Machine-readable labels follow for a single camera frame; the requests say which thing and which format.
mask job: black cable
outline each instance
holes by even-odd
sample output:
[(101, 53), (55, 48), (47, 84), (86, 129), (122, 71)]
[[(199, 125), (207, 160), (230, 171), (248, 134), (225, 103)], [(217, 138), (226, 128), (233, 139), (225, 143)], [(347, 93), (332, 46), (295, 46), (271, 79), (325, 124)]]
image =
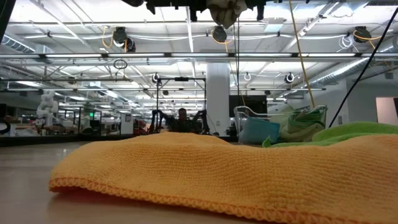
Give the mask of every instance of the black cable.
[(335, 116), (333, 117), (333, 119), (332, 119), (332, 121), (331, 121), (331, 123), (330, 123), (330, 125), (329, 125), (329, 128), (333, 125), (333, 122), (335, 122), (335, 119), (337, 118), (338, 114), (340, 113), (340, 111), (341, 111), (341, 109), (342, 109), (344, 103), (346, 102), (346, 100), (347, 100), (349, 94), (353, 91), (353, 89), (354, 89), (354, 87), (356, 86), (356, 84), (358, 84), (358, 82), (359, 82), (360, 79), (362, 78), (363, 74), (365, 73), (366, 69), (368, 69), (370, 63), (371, 63), (372, 60), (373, 60), (374, 55), (376, 54), (376, 52), (377, 52), (377, 50), (379, 49), (381, 43), (383, 42), (383, 40), (384, 40), (384, 38), (385, 38), (385, 36), (386, 36), (388, 30), (390, 29), (390, 26), (391, 26), (391, 24), (392, 24), (392, 21), (393, 21), (394, 18), (396, 17), (397, 13), (398, 13), (398, 8), (397, 8), (397, 9), (395, 10), (395, 12), (393, 13), (393, 15), (392, 15), (390, 21), (388, 22), (388, 25), (387, 25), (386, 29), (385, 29), (384, 32), (383, 32), (383, 35), (381, 35), (381, 38), (380, 38), (379, 43), (377, 44), (376, 48), (373, 50), (373, 53), (372, 53), (372, 55), (369, 57), (368, 62), (366, 63), (365, 67), (363, 68), (361, 74), (360, 74), (360, 75), (358, 76), (358, 78), (355, 80), (354, 85), (353, 85), (353, 86), (349, 89), (349, 91), (347, 92), (346, 96), (345, 96), (344, 99), (343, 99), (343, 102), (341, 102), (340, 107), (338, 108), (338, 110), (337, 110)]

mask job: pipe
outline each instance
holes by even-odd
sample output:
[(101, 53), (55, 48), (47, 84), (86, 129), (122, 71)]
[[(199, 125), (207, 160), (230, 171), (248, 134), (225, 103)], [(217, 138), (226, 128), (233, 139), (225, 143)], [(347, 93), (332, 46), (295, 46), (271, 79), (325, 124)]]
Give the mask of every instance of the pipe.
[[(299, 31), (297, 31), (298, 36), (301, 38), (307, 32), (312, 29), (312, 27), (315, 26), (317, 22), (319, 22), (323, 18), (323, 14), (330, 9), (332, 9), (335, 6), (335, 3), (328, 3), (326, 6), (324, 6), (317, 14), (315, 18), (312, 19), (312, 21), (308, 24), (306, 24), (303, 28), (301, 28)], [(292, 37), (289, 43), (286, 45), (284, 49), (282, 49), (280, 52), (287, 52), (293, 45), (297, 43), (297, 39), (295, 37)], [(259, 72), (259, 75), (261, 75), (262, 72), (265, 71), (265, 69), (270, 65), (272, 62), (266, 62), (265, 65), (261, 68), (261, 71)], [(248, 87), (256, 78), (254, 77), (252, 80), (249, 80), (246, 83), (246, 87)]]
[(89, 44), (87, 43), (87, 41), (83, 40), (82, 38), (80, 38), (77, 34), (74, 33), (74, 31), (72, 31), (71, 29), (69, 29), (69, 27), (67, 27), (61, 20), (59, 20), (55, 15), (53, 15), (50, 11), (46, 10), (46, 8), (44, 8), (43, 4), (40, 4), (39, 2), (35, 1), (35, 0), (30, 0), (31, 3), (33, 3), (35, 6), (37, 6), (39, 9), (41, 9), (42, 11), (46, 12), (49, 16), (53, 17), (57, 24), (60, 25), (62, 28), (64, 28), (66, 31), (68, 31), (72, 36), (76, 37), (76, 39), (80, 40), (80, 42), (82, 44), (84, 44), (85, 46), (89, 47), (91, 50), (93, 50), (94, 52), (96, 52), (96, 50)]

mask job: ceiling beam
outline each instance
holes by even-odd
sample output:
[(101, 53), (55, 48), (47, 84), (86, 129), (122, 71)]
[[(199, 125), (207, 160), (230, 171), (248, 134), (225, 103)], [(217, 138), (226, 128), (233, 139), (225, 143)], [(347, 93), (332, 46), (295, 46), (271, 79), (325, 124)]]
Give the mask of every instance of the ceiling beam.
[[(333, 3), (330, 2), (330, 3), (326, 4), (326, 5), (318, 12), (317, 16), (315, 16), (314, 18), (309, 19), (308, 22), (306, 23), (306, 25), (305, 25), (303, 28), (301, 28), (299, 31), (297, 31), (297, 35), (298, 35), (299, 39), (300, 39), (301, 37), (305, 36), (305, 34), (307, 34), (307, 32), (308, 32), (310, 29), (312, 29), (312, 28), (315, 26), (316, 23), (318, 23), (319, 21), (321, 21), (321, 20), (324, 18), (325, 13), (328, 13), (328, 11), (330, 11), (330, 9), (332, 9), (333, 7), (335, 7), (335, 3), (334, 3), (334, 2), (333, 2)], [(289, 49), (290, 49), (293, 45), (295, 45), (296, 43), (297, 43), (297, 39), (295, 38), (295, 36), (293, 36), (293, 37), (289, 40), (289, 42), (286, 44), (286, 47), (283, 48), (280, 52), (281, 52), (281, 53), (282, 53), (282, 52), (288, 52)], [(261, 75), (261, 74), (266, 70), (266, 68), (268, 67), (268, 65), (270, 65), (271, 63), (272, 63), (272, 62), (266, 62), (266, 63), (264, 64), (264, 66), (261, 68), (261, 70), (260, 70), (260, 72), (259, 72), (259, 75)], [(249, 81), (246, 83), (246, 87), (248, 87), (255, 79), (256, 79), (256, 77), (253, 77), (251, 80), (249, 80)]]
[(68, 33), (70, 33), (71, 35), (73, 35), (74, 37), (76, 37), (82, 44), (84, 44), (86, 47), (90, 48), (91, 50), (93, 50), (94, 52), (97, 52), (97, 50), (95, 50), (87, 41), (83, 40), (82, 38), (80, 38), (77, 34), (74, 33), (74, 31), (72, 31), (71, 29), (69, 29), (69, 27), (67, 27), (60, 19), (58, 19), (55, 15), (53, 15), (50, 11), (48, 11), (46, 8), (44, 8), (44, 5), (41, 2), (37, 2), (36, 0), (30, 0), (31, 3), (33, 3), (36, 7), (38, 7), (39, 9), (41, 9), (43, 12), (47, 13), (49, 16), (53, 17), (57, 24), (60, 25), (62, 28), (64, 28), (66, 31), (68, 31)]

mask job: yellow rope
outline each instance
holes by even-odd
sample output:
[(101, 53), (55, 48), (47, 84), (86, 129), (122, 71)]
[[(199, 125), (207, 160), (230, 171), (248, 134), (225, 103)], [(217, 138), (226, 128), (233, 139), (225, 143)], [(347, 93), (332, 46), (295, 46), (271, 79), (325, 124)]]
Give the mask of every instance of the yellow rope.
[(102, 34), (102, 44), (106, 47), (106, 48), (111, 48), (113, 45), (113, 32), (112, 32), (112, 37), (111, 37), (111, 45), (106, 45), (105, 41), (104, 41), (104, 36), (105, 36), (105, 31), (106, 31), (106, 27), (104, 27), (104, 32)]
[(359, 39), (362, 39), (362, 40), (377, 40), (377, 39), (380, 39), (380, 38), (381, 38), (381, 36), (379, 36), (379, 37), (373, 37), (373, 38), (360, 37), (360, 36), (358, 36), (358, 35), (355, 34), (356, 32), (357, 32), (357, 31), (354, 31), (354, 32), (353, 32), (353, 35), (354, 35), (355, 37), (359, 38)]
[(313, 99), (313, 95), (312, 95), (312, 91), (311, 91), (311, 86), (310, 86), (310, 83), (309, 83), (309, 81), (308, 81), (307, 73), (305, 72), (304, 61), (303, 61), (303, 57), (302, 57), (302, 54), (301, 54), (300, 41), (299, 41), (299, 37), (298, 37), (298, 35), (297, 35), (296, 21), (295, 21), (295, 19), (294, 19), (294, 15), (293, 15), (292, 0), (289, 0), (289, 5), (290, 5), (290, 13), (291, 13), (291, 15), (292, 15), (292, 20), (293, 20), (294, 34), (295, 34), (296, 40), (297, 40), (297, 48), (298, 48), (298, 52), (299, 52), (298, 55), (300, 56), (301, 67), (302, 67), (302, 69), (303, 69), (305, 82), (307, 83), (308, 92), (310, 93), (312, 108), (315, 108), (315, 100)]

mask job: fluorescent light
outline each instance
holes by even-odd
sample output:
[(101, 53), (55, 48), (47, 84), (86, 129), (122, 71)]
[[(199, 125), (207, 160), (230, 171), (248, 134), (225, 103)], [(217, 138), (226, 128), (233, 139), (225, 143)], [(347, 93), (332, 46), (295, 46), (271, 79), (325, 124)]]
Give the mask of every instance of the fluorescent light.
[(106, 89), (89, 89), (89, 88), (84, 88), (84, 89), (77, 89), (78, 91), (105, 91)]
[(109, 54), (108, 57), (163, 57), (164, 54)]
[(205, 100), (205, 98), (159, 98), (159, 100)]
[(81, 97), (81, 96), (69, 96), (69, 98), (72, 98), (74, 100), (86, 100), (86, 98)]
[(310, 54), (310, 57), (354, 57), (354, 53)]
[(286, 104), (287, 102), (267, 102), (267, 104)]
[(53, 90), (53, 91), (74, 91), (74, 89), (43, 89), (43, 90)]
[(172, 57), (227, 57), (225, 53), (174, 53)]
[(273, 54), (273, 53), (239, 53), (239, 57), (291, 57), (292, 54)]
[[(362, 54), (362, 57), (370, 57), (372, 54)], [(375, 57), (398, 57), (398, 53), (376, 53)]]
[(95, 58), (101, 57), (101, 54), (46, 54), (47, 58)]
[(267, 98), (267, 100), (286, 100), (286, 98)]
[(37, 54), (1, 54), (0, 58), (40, 58)]
[(27, 86), (32, 86), (32, 87), (40, 87), (40, 84), (35, 83), (35, 82), (30, 82), (30, 81), (18, 81), (16, 83), (27, 85)]
[(113, 98), (117, 98), (118, 97), (118, 95), (115, 92), (111, 91), (111, 90), (106, 90), (106, 94), (108, 96), (113, 97)]

